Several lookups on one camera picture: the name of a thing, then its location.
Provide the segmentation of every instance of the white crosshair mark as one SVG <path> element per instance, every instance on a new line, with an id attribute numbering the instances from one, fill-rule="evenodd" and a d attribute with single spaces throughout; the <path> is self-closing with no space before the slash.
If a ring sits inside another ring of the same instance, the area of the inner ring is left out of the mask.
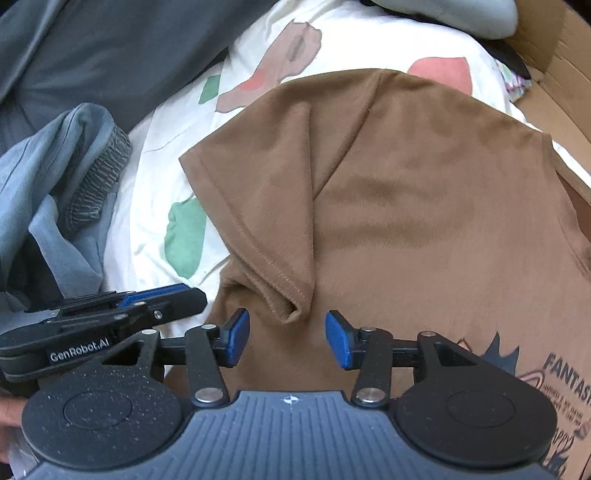
<path id="1" fill-rule="evenodd" d="M 287 403 L 288 405 L 295 405 L 296 403 L 298 403 L 300 401 L 300 399 L 298 397 L 296 397 L 295 395 L 288 395 L 283 399 L 283 401 L 285 403 Z"/>

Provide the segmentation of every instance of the black circular disc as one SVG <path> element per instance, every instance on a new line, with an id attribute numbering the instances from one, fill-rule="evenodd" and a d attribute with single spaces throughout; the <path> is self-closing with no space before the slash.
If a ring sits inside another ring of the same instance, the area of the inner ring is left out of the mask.
<path id="1" fill-rule="evenodd" d="M 77 470 L 132 465 L 161 449 L 182 421 L 178 399 L 136 367 L 73 371 L 36 393 L 22 414 L 41 459 Z"/>
<path id="2" fill-rule="evenodd" d="M 504 372 L 489 377 L 479 369 L 462 370 L 428 377 L 398 399 L 396 421 L 406 437 L 429 455 L 465 468 L 539 461 L 556 429 L 547 398 Z"/>

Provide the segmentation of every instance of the brown t-shirt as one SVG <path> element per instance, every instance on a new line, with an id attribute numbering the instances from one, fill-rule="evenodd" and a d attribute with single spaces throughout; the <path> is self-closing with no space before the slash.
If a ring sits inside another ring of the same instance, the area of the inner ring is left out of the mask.
<path id="1" fill-rule="evenodd" d="M 436 330 L 558 410 L 544 461 L 591 453 L 591 249 L 549 136 L 386 70 L 295 80 L 181 159 L 232 253 L 213 320 L 251 312 L 231 388 L 350 390 L 324 315 L 395 338 Z M 412 383 L 393 371 L 392 394 Z"/>

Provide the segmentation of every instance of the gray ribbed plate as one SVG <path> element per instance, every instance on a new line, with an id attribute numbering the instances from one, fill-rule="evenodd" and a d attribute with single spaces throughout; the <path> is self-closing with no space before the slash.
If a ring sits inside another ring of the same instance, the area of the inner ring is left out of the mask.
<path id="1" fill-rule="evenodd" d="M 458 471 L 409 447 L 386 415 L 340 392 L 241 392 L 202 410 L 167 450 L 112 472 L 44 463 L 27 480 L 552 480 L 538 465 L 496 473 Z"/>

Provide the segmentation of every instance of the green shape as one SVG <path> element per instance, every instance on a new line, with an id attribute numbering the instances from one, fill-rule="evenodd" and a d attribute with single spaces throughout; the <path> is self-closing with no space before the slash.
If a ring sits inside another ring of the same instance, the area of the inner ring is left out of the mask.
<path id="1" fill-rule="evenodd" d="M 220 89 L 220 77 L 221 75 L 212 75 L 207 77 L 203 90 L 201 91 L 201 97 L 199 97 L 199 105 L 210 101 L 212 98 L 217 97 L 217 93 Z"/>
<path id="2" fill-rule="evenodd" d="M 164 256 L 180 277 L 191 278 L 201 262 L 207 215 L 196 198 L 173 203 L 168 212 Z"/>

